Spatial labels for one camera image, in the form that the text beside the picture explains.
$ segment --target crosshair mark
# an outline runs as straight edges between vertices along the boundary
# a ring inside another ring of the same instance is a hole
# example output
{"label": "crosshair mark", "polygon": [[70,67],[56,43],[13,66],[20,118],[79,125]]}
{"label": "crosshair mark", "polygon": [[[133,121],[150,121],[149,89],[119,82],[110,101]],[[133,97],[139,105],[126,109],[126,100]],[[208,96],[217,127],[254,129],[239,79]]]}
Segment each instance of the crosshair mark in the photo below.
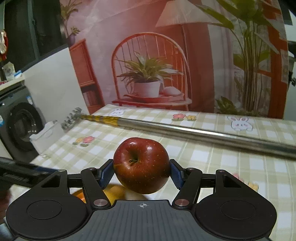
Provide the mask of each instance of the crosshair mark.
{"label": "crosshair mark", "polygon": [[145,208],[145,207],[147,207],[147,206],[149,206],[149,205],[147,205],[146,203],[141,203],[141,204],[138,205],[138,206],[140,206],[141,208]]}

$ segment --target apple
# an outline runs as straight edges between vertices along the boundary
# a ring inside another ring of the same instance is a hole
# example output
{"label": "apple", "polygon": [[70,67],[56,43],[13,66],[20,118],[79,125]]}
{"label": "apple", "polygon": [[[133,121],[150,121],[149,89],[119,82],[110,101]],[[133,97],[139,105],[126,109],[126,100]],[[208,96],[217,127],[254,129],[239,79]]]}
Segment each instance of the apple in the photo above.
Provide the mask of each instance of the apple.
{"label": "apple", "polygon": [[116,149],[113,168],[123,186],[140,194],[151,194],[167,182],[170,159],[159,142],[132,137]]}

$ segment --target lampshade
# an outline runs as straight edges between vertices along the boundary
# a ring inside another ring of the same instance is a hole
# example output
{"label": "lampshade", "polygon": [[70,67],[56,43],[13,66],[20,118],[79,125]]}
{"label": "lampshade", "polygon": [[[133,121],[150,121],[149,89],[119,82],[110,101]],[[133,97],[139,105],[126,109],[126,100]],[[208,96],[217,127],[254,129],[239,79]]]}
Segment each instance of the lampshade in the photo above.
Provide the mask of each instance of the lampshade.
{"label": "lampshade", "polygon": [[188,0],[168,1],[156,27],[183,23],[219,23]]}

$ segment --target table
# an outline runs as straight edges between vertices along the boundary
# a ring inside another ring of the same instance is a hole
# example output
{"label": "table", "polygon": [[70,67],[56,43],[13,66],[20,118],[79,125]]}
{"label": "table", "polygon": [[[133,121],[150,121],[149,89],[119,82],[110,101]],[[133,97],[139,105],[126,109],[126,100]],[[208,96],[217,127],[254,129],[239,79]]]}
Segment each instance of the table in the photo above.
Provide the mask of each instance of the table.
{"label": "table", "polygon": [[[114,113],[113,111],[116,108],[118,106],[106,105],[98,110],[95,115],[107,116]],[[121,117],[124,118],[235,133],[292,145],[296,141],[296,122],[293,121],[250,117],[247,122],[251,124],[252,129],[235,131],[231,127],[231,117],[226,115],[120,108],[123,111],[116,113],[122,114]],[[196,121],[190,121],[186,118],[182,121],[173,121],[174,115],[179,113],[186,116],[196,116]],[[77,138],[88,136],[95,137],[95,140],[88,146],[73,145]],[[80,173],[87,167],[100,167],[106,160],[113,158],[118,145],[130,137],[151,138],[160,142],[166,148],[170,158],[177,160],[183,167],[196,167],[204,173],[215,173],[217,169],[225,169],[230,173],[238,173],[245,180],[245,183],[248,183],[248,181],[257,183],[259,185],[258,192],[275,206],[278,214],[270,238],[273,241],[295,241],[296,162],[291,160],[221,149],[214,145],[200,144],[187,139],[173,139],[160,134],[112,127],[84,120],[43,153],[48,156],[47,158],[38,156],[33,160],[33,163],[51,168],[66,169],[68,173]],[[118,182],[115,176],[111,182]],[[24,188],[12,187],[14,198],[17,198],[24,191],[26,191]],[[171,202],[177,192],[178,190],[173,182],[169,180],[161,190],[147,197],[150,199],[168,199]],[[211,189],[202,189],[199,200],[211,193]]]}

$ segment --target white cabinet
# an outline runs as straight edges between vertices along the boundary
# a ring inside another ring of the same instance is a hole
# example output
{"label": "white cabinet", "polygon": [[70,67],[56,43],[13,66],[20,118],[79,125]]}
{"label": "white cabinet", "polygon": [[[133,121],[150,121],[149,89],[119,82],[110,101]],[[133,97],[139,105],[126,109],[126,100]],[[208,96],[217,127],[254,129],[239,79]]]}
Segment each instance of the white cabinet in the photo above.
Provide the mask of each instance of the white cabinet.
{"label": "white cabinet", "polygon": [[6,158],[10,158],[11,156],[8,153],[8,151],[6,150],[5,146],[3,145],[2,141],[0,140],[0,156],[2,157],[6,157]]}

